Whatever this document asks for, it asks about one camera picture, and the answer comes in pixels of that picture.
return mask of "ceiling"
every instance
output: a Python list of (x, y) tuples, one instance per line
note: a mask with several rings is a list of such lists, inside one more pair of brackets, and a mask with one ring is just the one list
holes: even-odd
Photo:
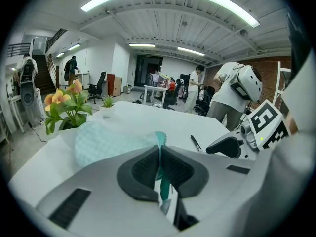
[[(230, 60), (290, 54), (287, 8), (282, 0), (231, 0), (260, 22), (252, 28), (229, 10), (206, 0), (112, 0), (88, 12), (91, 0), (35, 0), (29, 24), (64, 28), (86, 38), (121, 35), (126, 43), (154, 43), (136, 49), (214, 66)], [(178, 51), (183, 47), (205, 56)]]

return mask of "staircase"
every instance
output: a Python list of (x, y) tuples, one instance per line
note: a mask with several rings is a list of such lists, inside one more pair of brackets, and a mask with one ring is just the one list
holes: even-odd
[(33, 55), (32, 58), (36, 61), (39, 74), (35, 78), (35, 86), (40, 89), (41, 95), (54, 93), (56, 91), (55, 85), (51, 80), (45, 55)]

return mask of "desk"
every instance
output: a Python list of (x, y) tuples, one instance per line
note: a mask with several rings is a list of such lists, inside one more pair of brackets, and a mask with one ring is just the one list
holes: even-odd
[(75, 76), (77, 76), (84, 89), (89, 89), (89, 73), (77, 73)]
[(154, 98), (154, 90), (156, 90), (156, 91), (163, 91), (162, 104), (164, 103), (164, 98), (166, 97), (166, 91), (168, 90), (167, 88), (153, 87), (153, 86), (148, 86), (148, 85), (145, 85), (144, 87), (145, 87), (145, 94), (144, 94), (143, 105), (146, 105), (147, 89), (152, 89), (152, 90), (153, 90), (153, 92), (152, 92), (152, 97), (151, 97), (150, 102), (153, 101), (153, 98)]
[[(102, 118), (100, 111), (88, 117), (88, 121), (101, 122), (115, 131), (145, 135), (162, 131), (167, 135), (167, 145), (192, 150), (197, 154), (190, 135), (195, 136), (202, 149), (228, 132), (216, 119), (188, 113), (152, 108), (130, 102), (115, 103), (115, 115)], [(80, 170), (73, 151), (60, 135), (48, 141), (12, 177), (9, 187), (14, 195), (35, 207), (53, 188)]]
[[(35, 101), (38, 101), (38, 103), (39, 103), (40, 112), (43, 115), (45, 115), (43, 103), (41, 102), (41, 95), (40, 95), (40, 89), (39, 88), (37, 88), (35, 90), (35, 95), (36, 95)], [(23, 121), (22, 121), (19, 109), (17, 108), (17, 105), (16, 105), (16, 102), (19, 101), (19, 100), (21, 100), (21, 95), (14, 96), (14, 97), (12, 97), (10, 99), (10, 104), (11, 104), (11, 107), (12, 107), (12, 110), (13, 110), (13, 114), (15, 115), (16, 120), (17, 120), (17, 122), (19, 124), (19, 127), (20, 127), (21, 131), (24, 133), (24, 128), (23, 128), (24, 124), (23, 124)]]

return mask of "gray trousers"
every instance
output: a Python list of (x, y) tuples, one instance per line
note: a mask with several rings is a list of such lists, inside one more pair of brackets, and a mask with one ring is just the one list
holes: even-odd
[(211, 107), (208, 110), (207, 117), (215, 118), (220, 122), (223, 122), (225, 115), (227, 115), (226, 128), (229, 131), (233, 131), (237, 126), (243, 113), (235, 110), (233, 107), (213, 101)]
[(184, 110), (186, 113), (192, 113), (193, 107), (196, 104), (198, 92), (189, 91)]

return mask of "stair railing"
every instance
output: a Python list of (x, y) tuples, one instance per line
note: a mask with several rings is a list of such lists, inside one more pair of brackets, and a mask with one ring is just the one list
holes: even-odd
[(12, 57), (16, 55), (24, 55), (30, 53), (31, 43), (20, 43), (9, 45), (8, 50), (6, 52), (7, 57)]
[(59, 66), (55, 66), (51, 54), (48, 56), (48, 71), (50, 74), (50, 77), (55, 85), (55, 88), (59, 88)]
[(60, 36), (62, 36), (67, 30), (65, 29), (59, 29), (55, 35), (47, 42), (46, 45), (46, 51), (45, 53), (47, 53), (47, 51), (51, 48), (52, 45), (54, 45), (54, 43), (60, 38)]

